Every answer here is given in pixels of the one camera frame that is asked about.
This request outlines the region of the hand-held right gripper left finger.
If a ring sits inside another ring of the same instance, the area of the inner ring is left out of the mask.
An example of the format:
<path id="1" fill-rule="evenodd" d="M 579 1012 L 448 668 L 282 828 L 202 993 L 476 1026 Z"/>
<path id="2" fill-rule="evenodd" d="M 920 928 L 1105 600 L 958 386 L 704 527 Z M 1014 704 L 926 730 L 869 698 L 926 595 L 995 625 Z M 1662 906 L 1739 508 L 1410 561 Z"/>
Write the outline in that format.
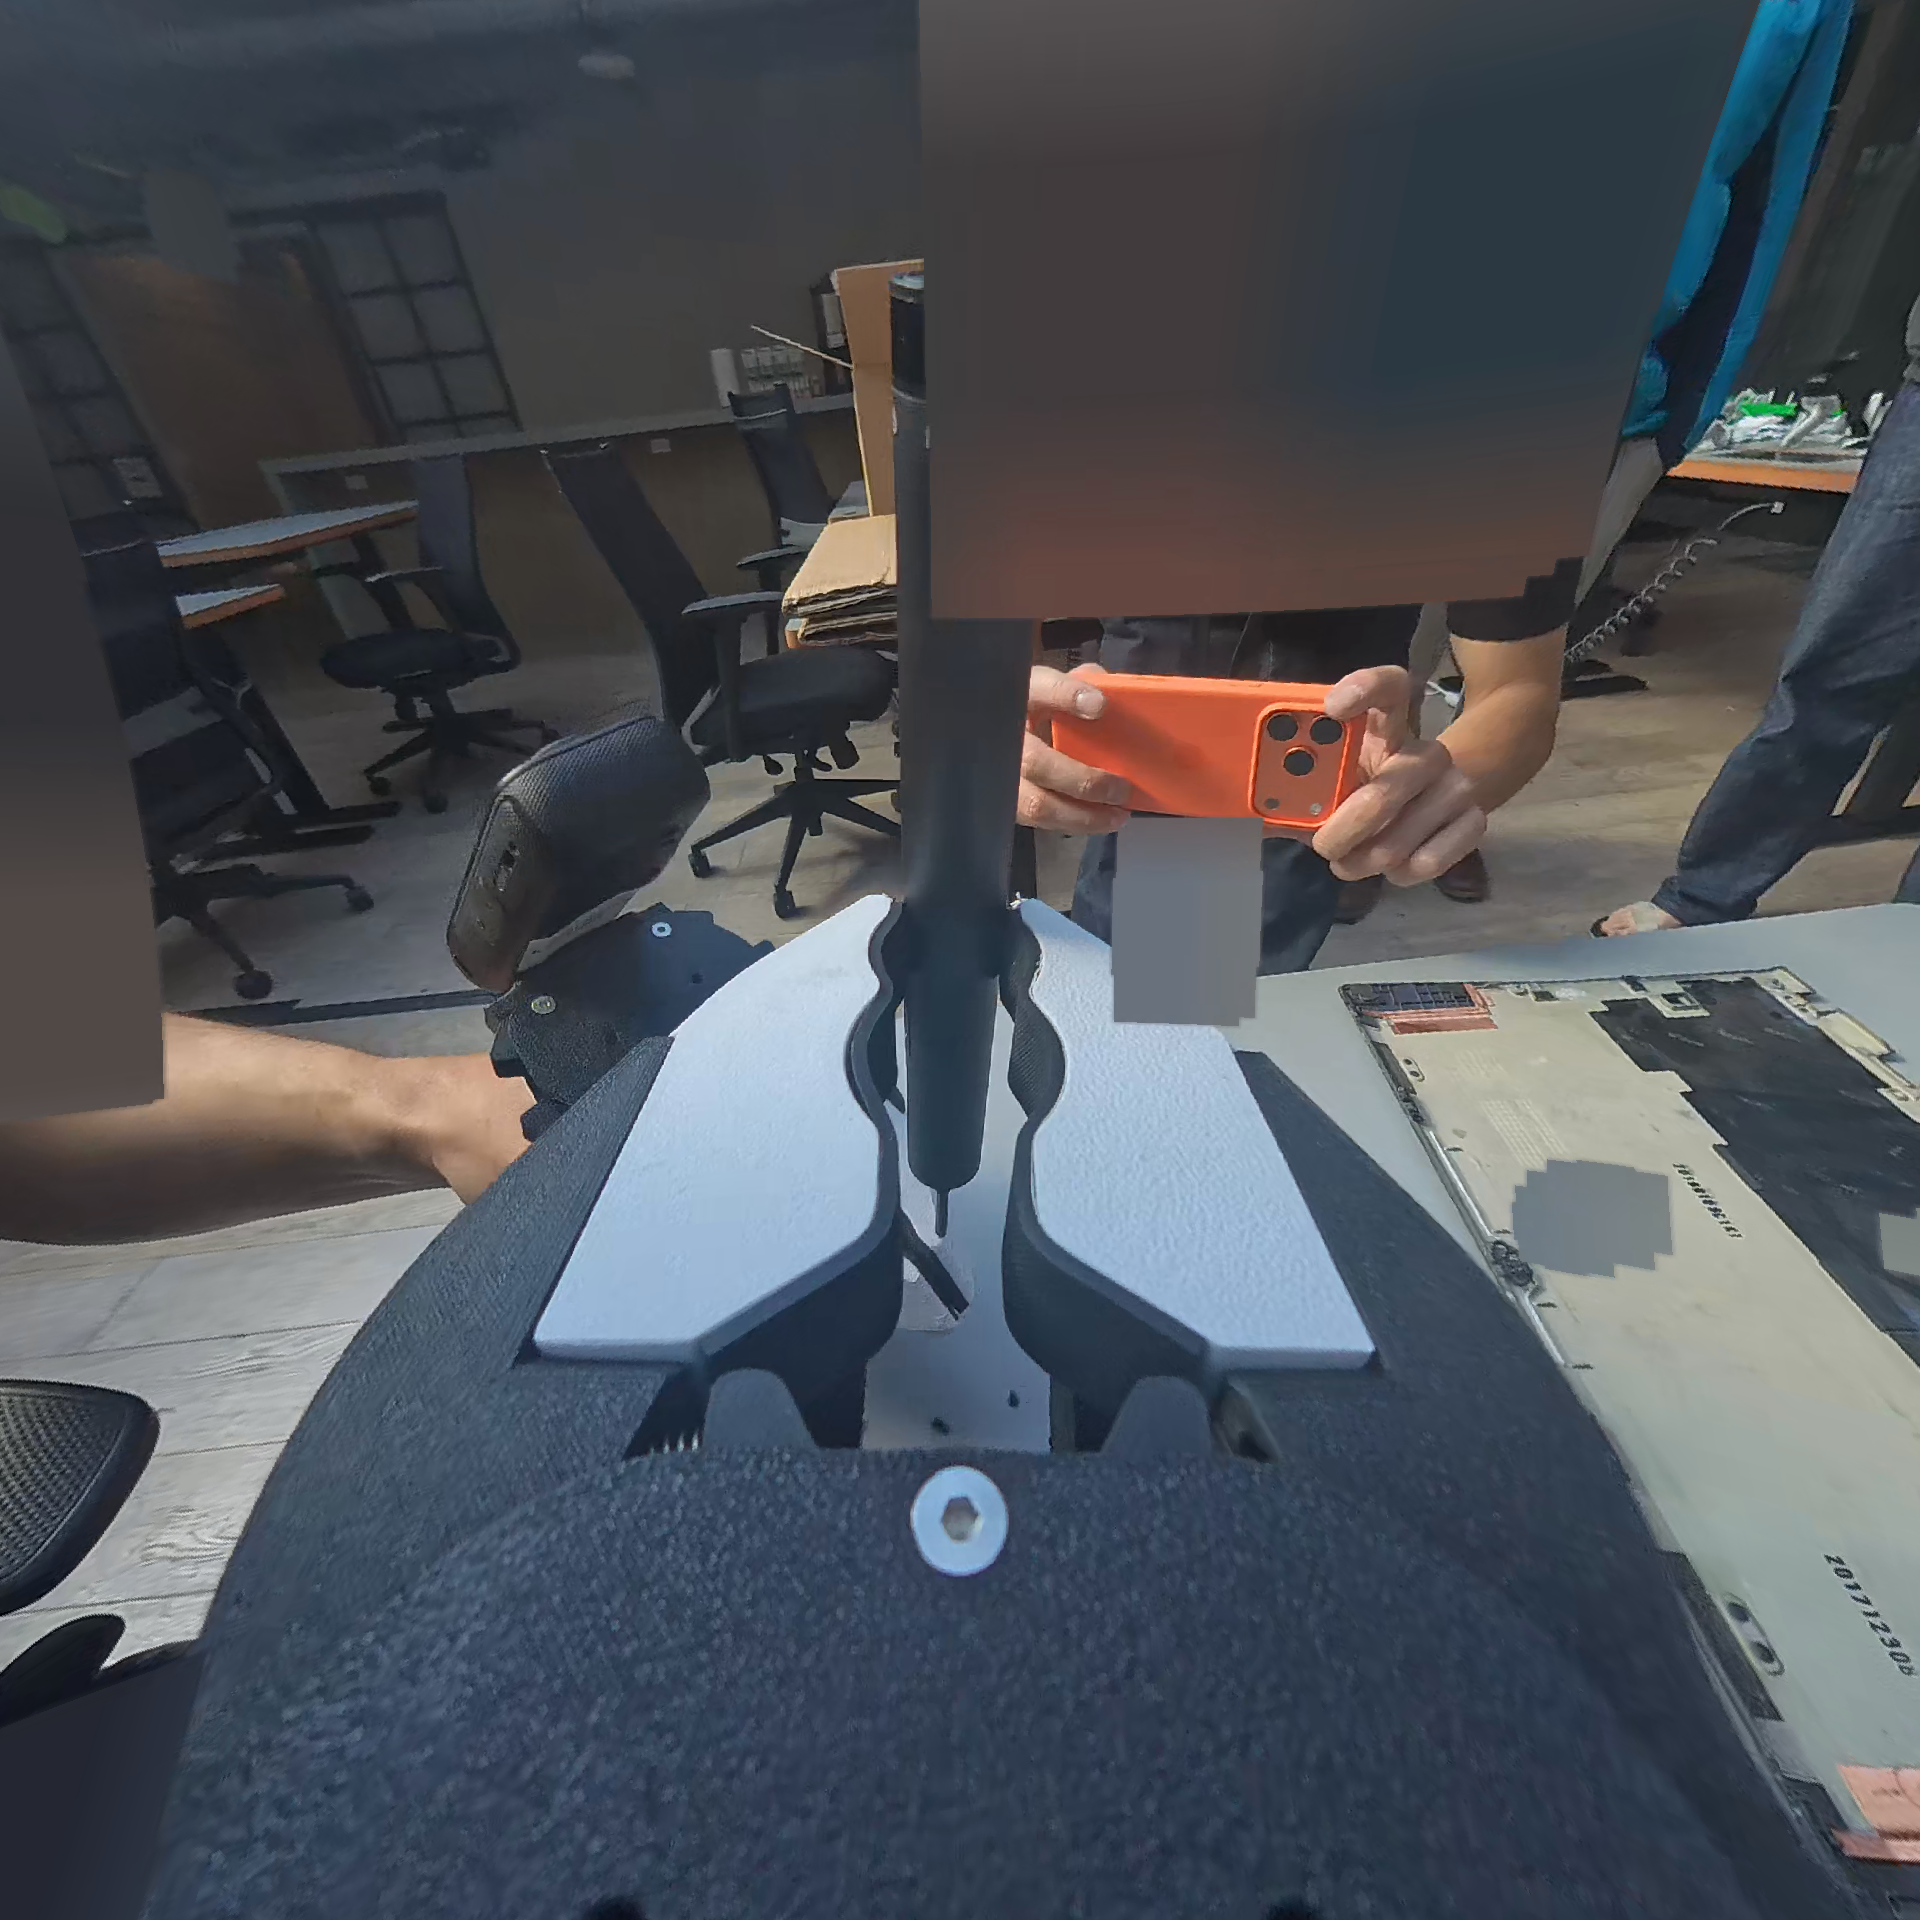
<path id="1" fill-rule="evenodd" d="M 850 903 L 682 1023 L 536 1327 L 541 1357 L 861 1364 L 892 1338 L 898 911 Z"/>

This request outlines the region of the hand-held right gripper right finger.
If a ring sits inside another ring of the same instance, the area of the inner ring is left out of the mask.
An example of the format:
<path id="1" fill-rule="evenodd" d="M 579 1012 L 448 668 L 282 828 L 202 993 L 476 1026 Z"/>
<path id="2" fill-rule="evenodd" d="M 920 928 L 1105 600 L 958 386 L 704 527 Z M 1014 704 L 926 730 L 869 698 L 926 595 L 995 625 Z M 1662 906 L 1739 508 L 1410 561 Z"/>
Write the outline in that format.
<path id="1" fill-rule="evenodd" d="M 1009 1329 L 1045 1370 L 1362 1370 L 1377 1344 L 1235 1047 L 1116 1018 L 1114 954 L 1017 907 Z"/>

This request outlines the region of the black electric screwdriver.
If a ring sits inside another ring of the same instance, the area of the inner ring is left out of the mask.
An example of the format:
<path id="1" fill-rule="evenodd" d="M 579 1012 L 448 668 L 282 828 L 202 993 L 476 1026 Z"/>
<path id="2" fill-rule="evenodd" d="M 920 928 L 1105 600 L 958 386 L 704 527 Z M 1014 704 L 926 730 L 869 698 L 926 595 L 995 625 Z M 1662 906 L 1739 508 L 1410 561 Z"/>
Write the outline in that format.
<path id="1" fill-rule="evenodd" d="M 1036 632 L 932 613 L 923 268 L 892 276 L 889 329 L 905 1153 L 947 1236 L 950 1195 L 973 1183 L 985 1137 Z"/>

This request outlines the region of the laptop bottom cover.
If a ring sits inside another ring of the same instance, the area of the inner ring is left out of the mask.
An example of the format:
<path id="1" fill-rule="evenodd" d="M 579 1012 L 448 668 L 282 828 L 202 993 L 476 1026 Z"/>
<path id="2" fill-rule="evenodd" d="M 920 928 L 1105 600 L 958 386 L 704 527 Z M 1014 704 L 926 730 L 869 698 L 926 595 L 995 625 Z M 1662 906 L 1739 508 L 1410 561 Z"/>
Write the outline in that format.
<path id="1" fill-rule="evenodd" d="M 1763 1756 L 1916 1875 L 1916 1059 L 1782 968 L 1342 988 Z"/>

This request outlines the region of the person's left forearm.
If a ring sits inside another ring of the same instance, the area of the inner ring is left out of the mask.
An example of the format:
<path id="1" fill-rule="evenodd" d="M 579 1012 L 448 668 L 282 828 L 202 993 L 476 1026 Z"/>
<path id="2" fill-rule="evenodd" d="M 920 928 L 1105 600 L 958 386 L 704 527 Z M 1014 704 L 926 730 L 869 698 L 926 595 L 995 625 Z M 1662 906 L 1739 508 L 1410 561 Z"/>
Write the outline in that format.
<path id="1" fill-rule="evenodd" d="M 163 1023 L 158 1100 L 2 1127 L 2 1234 L 124 1243 L 441 1184 L 422 1115 L 448 1059 Z"/>

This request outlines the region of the person's left hand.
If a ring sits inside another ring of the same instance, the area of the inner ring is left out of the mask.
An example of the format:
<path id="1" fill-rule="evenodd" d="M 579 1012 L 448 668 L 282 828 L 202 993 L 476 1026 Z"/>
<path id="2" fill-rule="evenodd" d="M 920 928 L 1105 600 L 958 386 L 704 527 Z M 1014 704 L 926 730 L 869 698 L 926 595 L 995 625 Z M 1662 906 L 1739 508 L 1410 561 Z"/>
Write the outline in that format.
<path id="1" fill-rule="evenodd" d="M 484 1051 L 401 1059 L 390 1068 L 393 1129 L 408 1162 L 462 1204 L 484 1194 L 528 1148 L 536 1096 Z"/>

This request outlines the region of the cardboard box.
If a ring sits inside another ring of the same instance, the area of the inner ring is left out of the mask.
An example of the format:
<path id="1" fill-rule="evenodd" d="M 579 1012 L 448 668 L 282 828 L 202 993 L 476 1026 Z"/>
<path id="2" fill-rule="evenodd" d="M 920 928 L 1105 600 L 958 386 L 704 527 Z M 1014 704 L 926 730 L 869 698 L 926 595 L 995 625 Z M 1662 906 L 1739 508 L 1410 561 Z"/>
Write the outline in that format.
<path id="1" fill-rule="evenodd" d="M 866 513 L 833 516 L 785 591 L 785 644 L 870 640 L 896 627 L 896 505 L 904 441 L 923 453 L 923 426 L 901 426 L 896 397 L 896 281 L 923 281 L 923 261 L 861 264 L 833 273 L 852 369 L 856 432 Z"/>

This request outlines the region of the orange smartphone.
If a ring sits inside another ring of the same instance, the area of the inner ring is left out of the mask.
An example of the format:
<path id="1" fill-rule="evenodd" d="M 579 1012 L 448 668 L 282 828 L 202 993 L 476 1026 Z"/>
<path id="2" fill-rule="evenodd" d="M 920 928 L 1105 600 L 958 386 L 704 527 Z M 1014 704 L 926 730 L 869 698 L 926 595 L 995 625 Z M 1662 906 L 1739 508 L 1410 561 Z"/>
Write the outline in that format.
<path id="1" fill-rule="evenodd" d="M 1365 717 L 1336 720 L 1323 685 L 1110 674 L 1100 698 L 1100 717 L 1059 714 L 1052 745 L 1122 780 L 1134 811 L 1317 833 L 1361 786 Z"/>

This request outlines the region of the black-framed window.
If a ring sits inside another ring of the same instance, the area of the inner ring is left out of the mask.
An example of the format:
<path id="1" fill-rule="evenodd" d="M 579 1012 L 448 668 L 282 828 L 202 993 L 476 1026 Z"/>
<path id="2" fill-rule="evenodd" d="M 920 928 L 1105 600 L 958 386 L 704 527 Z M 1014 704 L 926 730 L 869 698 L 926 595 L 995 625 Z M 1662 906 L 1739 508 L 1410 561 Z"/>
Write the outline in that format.
<path id="1" fill-rule="evenodd" d="M 443 194 L 323 205 L 302 219 L 385 443 L 522 432 Z"/>

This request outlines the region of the cluttered wood-edged table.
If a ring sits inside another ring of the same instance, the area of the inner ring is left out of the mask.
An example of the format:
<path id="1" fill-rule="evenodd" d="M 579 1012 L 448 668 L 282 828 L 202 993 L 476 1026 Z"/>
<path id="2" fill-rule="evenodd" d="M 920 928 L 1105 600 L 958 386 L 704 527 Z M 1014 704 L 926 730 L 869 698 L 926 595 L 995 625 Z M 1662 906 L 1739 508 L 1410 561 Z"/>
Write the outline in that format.
<path id="1" fill-rule="evenodd" d="M 1860 419 L 1835 394 L 1738 392 L 1665 480 L 1850 493 L 1886 409 L 1881 392 Z"/>

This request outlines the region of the grey wall counter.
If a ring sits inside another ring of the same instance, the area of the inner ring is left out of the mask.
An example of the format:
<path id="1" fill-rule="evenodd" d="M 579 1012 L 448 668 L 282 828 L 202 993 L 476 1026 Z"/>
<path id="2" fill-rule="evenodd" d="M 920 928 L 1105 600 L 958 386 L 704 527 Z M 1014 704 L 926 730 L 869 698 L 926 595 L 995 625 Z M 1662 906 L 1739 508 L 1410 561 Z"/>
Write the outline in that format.
<path id="1" fill-rule="evenodd" d="M 728 407 L 603 419 L 541 435 L 307 453 L 264 459 L 258 471 L 283 511 L 333 513 L 417 496 L 414 464 L 464 458 L 484 585 L 523 660 L 536 666 L 641 647 L 641 619 L 545 461 L 549 449 L 596 443 L 617 449 L 708 593 L 757 585 L 740 561 L 773 546 L 777 529 Z"/>

